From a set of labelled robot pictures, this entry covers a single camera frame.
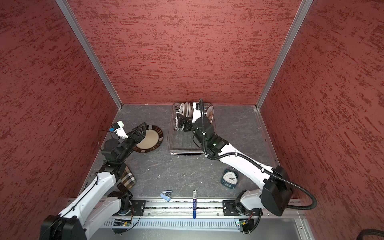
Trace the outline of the blue white striped plate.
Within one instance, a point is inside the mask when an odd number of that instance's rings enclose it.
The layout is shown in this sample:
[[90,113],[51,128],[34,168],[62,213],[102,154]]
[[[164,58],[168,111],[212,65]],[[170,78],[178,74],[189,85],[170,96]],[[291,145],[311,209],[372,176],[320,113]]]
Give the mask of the blue white striped plate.
[[183,115],[183,112],[184,112],[184,103],[181,103],[180,106],[179,106],[179,109],[178,109],[177,113]]

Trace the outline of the white watermelon pattern plate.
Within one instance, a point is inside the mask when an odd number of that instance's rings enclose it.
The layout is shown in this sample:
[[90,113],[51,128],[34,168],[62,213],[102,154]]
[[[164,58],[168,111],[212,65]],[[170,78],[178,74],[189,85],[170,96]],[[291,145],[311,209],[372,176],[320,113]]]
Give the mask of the white watermelon pattern plate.
[[185,102],[184,103],[184,113],[183,115],[188,118],[190,117],[190,111],[191,111],[191,105],[189,102]]

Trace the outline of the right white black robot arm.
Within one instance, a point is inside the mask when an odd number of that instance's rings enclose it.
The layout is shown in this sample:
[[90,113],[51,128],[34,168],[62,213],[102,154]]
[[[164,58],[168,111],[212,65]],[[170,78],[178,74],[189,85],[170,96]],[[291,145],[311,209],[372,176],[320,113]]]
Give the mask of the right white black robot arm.
[[282,216],[293,195],[293,184],[286,171],[264,165],[241,153],[214,131],[213,125],[201,111],[187,118],[177,114],[178,128],[192,132],[199,147],[209,160],[218,160],[252,180],[257,190],[245,190],[235,200],[238,214],[246,216],[253,209],[266,209],[275,216]]

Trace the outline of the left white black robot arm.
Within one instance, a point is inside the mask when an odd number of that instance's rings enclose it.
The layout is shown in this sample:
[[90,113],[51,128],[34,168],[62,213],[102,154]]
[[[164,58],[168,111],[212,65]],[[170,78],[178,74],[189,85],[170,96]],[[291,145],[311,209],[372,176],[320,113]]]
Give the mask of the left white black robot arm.
[[117,139],[111,138],[104,143],[102,155],[105,161],[96,172],[92,183],[58,215],[48,216],[41,225],[41,240],[88,240],[113,214],[129,207],[129,197],[118,193],[108,197],[102,206],[96,205],[123,176],[126,158],[145,137],[147,123],[143,122],[129,133],[123,129],[123,122],[112,125]]

